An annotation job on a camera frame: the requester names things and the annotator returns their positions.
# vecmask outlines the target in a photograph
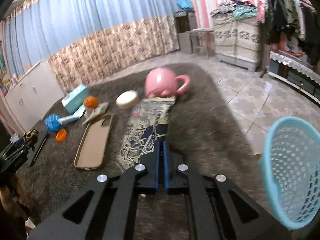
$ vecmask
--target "brown fuzzy blanket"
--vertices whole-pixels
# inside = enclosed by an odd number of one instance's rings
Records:
[[[168,67],[178,75],[189,75],[191,87],[171,109],[167,142],[183,154],[186,164],[205,175],[225,174],[265,207],[257,159],[211,77],[192,64],[171,64]],[[42,219],[91,178],[102,173],[112,177],[121,174],[116,157],[130,110],[119,110],[115,101],[127,90],[137,90],[142,98],[148,72],[91,87],[91,94],[100,102],[108,101],[108,113],[115,114],[101,170],[79,171],[73,166],[85,130],[85,126],[81,126],[83,117],[66,127],[65,141],[58,143],[54,136],[50,136],[35,165],[29,168],[25,164],[18,171],[22,185]],[[51,113],[68,115],[60,101],[48,112]],[[44,129],[44,125],[39,122],[35,128]],[[135,239],[188,239],[185,214],[183,196],[148,195],[138,203]]]

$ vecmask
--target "blue plastic basket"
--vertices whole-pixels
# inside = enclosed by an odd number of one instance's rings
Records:
[[[270,128],[260,159],[264,187],[274,216],[297,230],[320,207],[320,134],[308,122],[287,116]]]

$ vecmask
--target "triangular cutout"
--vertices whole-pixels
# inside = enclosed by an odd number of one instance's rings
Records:
[[[78,199],[70,208],[68,208],[63,213],[63,217],[76,224],[80,224],[93,195],[94,192],[92,190],[87,191],[80,199]]]
[[[248,223],[259,217],[259,214],[234,191],[229,191],[242,223]]]

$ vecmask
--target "tissue box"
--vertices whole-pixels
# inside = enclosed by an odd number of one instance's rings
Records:
[[[83,104],[83,101],[90,95],[89,89],[80,84],[74,90],[72,90],[61,103],[69,114],[73,114]]]

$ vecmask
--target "basket rim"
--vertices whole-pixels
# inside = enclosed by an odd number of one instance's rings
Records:
[[[303,221],[303,222],[293,222],[290,218],[287,217],[287,215],[283,212],[280,202],[278,201],[278,186],[273,182],[273,175],[271,172],[271,147],[272,147],[272,138],[275,132],[277,131],[278,127],[286,121],[294,121],[294,122],[300,122],[303,124],[306,128],[310,129],[312,132],[314,132],[315,137],[318,137],[320,141],[320,133],[314,128],[310,123],[307,121],[295,117],[295,116],[286,116],[282,117],[279,120],[277,120],[272,127],[269,129],[264,147],[263,147],[263,155],[262,155],[262,172],[263,172],[263,180],[265,184],[265,190],[267,193],[268,201],[271,205],[273,214],[281,222],[285,227],[287,227],[290,230],[297,230],[299,228],[302,228],[309,224],[312,219],[314,218],[317,210],[314,212],[314,215],[311,216],[309,219]]]

